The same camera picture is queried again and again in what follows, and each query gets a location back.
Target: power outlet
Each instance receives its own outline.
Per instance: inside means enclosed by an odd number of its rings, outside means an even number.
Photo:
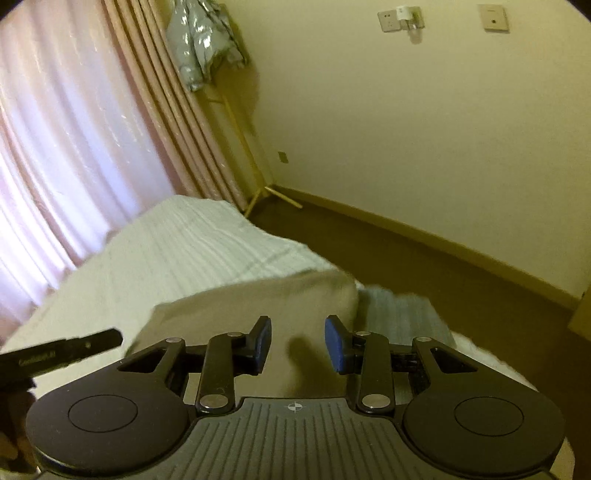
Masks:
[[[397,32],[401,30],[400,22],[396,17],[396,10],[388,10],[387,12],[378,13],[379,26],[382,27],[382,32]]]

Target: silver puffer jacket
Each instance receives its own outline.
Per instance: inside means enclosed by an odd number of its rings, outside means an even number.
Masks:
[[[213,0],[176,0],[166,36],[181,79],[192,92],[212,81],[222,61],[245,64],[230,21]]]

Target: baseboard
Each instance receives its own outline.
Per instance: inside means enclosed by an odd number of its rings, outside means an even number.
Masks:
[[[337,213],[342,213],[351,218],[361,220],[371,225],[384,228],[390,232],[397,233],[431,247],[435,250],[445,252],[453,255],[454,257],[460,258],[472,265],[482,268],[497,277],[501,277],[504,280],[515,283],[529,291],[532,291],[542,297],[557,303],[569,310],[575,310],[580,302],[580,299],[571,295],[570,293],[555,287],[544,280],[537,278],[529,273],[512,267],[506,263],[496,260],[488,255],[482,254],[470,248],[446,240],[440,236],[433,235],[432,233],[419,230],[418,228],[406,225],[402,222],[397,222],[375,213],[369,213],[364,210],[360,210],[344,203],[335,202],[323,197],[313,195],[311,193],[301,192],[288,187],[276,186],[277,190],[285,193],[287,196],[295,200],[303,200],[314,205],[318,205]]]

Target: pillow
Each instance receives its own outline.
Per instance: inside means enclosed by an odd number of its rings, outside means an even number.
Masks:
[[[235,379],[236,399],[340,397],[346,378],[335,374],[324,344],[324,320],[338,315],[353,329],[358,294],[353,277],[339,270],[216,288],[154,309],[130,353],[167,337],[204,345],[214,335],[248,333],[261,315],[272,320],[272,342],[263,372]]]

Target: screw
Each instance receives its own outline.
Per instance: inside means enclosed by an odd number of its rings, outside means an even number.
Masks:
[[[390,405],[390,399],[386,395],[372,393],[364,396],[363,399],[361,399],[361,403],[373,410],[375,408],[386,408]]]
[[[224,395],[209,394],[202,396],[199,399],[199,403],[204,408],[222,408],[228,404],[228,398]]]

